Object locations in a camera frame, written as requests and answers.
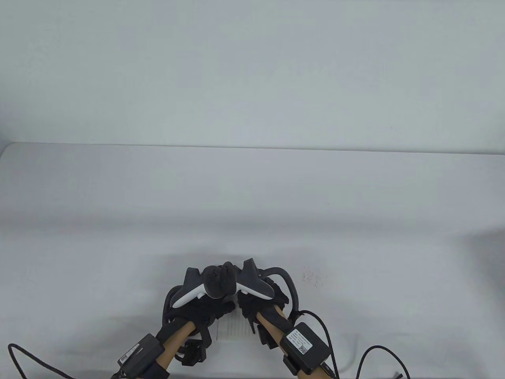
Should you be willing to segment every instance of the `black control box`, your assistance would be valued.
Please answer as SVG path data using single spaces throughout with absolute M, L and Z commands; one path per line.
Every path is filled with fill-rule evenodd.
M 118 360 L 121 370 L 130 379 L 136 379 L 158 358 L 165 348 L 152 334 L 147 334 Z
M 279 345 L 287 353 L 283 361 L 293 375 L 300 370 L 312 374 L 331 353 L 328 345 L 304 322 L 286 333 Z

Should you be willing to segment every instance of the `white wall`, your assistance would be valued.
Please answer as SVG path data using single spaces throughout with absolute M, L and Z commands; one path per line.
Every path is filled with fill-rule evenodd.
M 505 151 L 505 3 L 0 4 L 0 139 Z

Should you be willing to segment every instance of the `black clip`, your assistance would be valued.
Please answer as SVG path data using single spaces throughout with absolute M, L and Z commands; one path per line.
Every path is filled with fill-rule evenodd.
M 321 368 L 324 370 L 325 373 L 328 374 L 328 376 L 332 379 L 337 379 L 337 376 L 333 372 L 332 369 L 330 369 L 330 366 L 326 364 L 326 362 L 321 363 Z
M 207 358 L 202 340 L 187 340 L 178 352 L 184 354 L 181 360 L 183 366 L 195 366 L 195 364 L 203 362 Z
M 284 358 L 282 358 L 282 361 L 284 362 L 286 367 L 289 368 L 289 371 L 291 371 L 291 373 L 294 376 L 298 375 L 300 368 L 297 366 L 297 364 L 291 358 L 289 358 L 287 355 L 284 355 Z
M 267 329 L 261 324 L 258 324 L 256 327 L 258 328 L 261 344 L 267 345 L 270 350 L 275 349 L 278 346 L 277 342 L 275 342 L 274 338 L 268 333 Z
M 249 316 L 247 319 L 249 321 L 249 326 L 251 327 L 252 334 L 256 334 L 256 331 L 254 330 L 254 317 Z

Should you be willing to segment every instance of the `label sticker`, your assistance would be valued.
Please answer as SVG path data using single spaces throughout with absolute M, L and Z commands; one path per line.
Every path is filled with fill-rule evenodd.
M 133 352 L 135 350 L 137 350 L 137 348 L 140 346 L 140 344 L 136 344 L 134 347 L 132 347 L 130 350 L 128 350 L 128 353 L 126 353 L 125 355 L 123 355 L 121 358 L 119 358 L 119 361 L 121 362 L 121 364 L 123 364 L 124 362 L 126 362 L 128 360 L 128 358 L 130 358 L 130 355 L 133 354 Z
M 312 344 L 308 339 L 305 338 L 303 334 L 300 333 L 298 329 L 293 330 L 291 333 L 286 335 L 286 338 L 300 351 L 305 354 L 310 350 Z

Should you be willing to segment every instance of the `curved black tube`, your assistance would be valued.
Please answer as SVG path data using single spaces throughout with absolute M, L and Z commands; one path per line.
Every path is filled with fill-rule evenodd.
M 289 289 L 289 294 L 291 295 L 291 301 L 293 302 L 291 313 L 289 314 L 288 318 L 290 321 L 294 323 L 296 319 L 299 317 L 298 292 L 296 291 L 296 287 L 294 286 L 293 279 L 291 279 L 291 276 L 289 276 L 286 270 L 280 267 L 270 267 L 265 270 L 258 270 L 258 272 L 260 273 L 261 276 L 279 275 L 281 278 L 284 279 Z

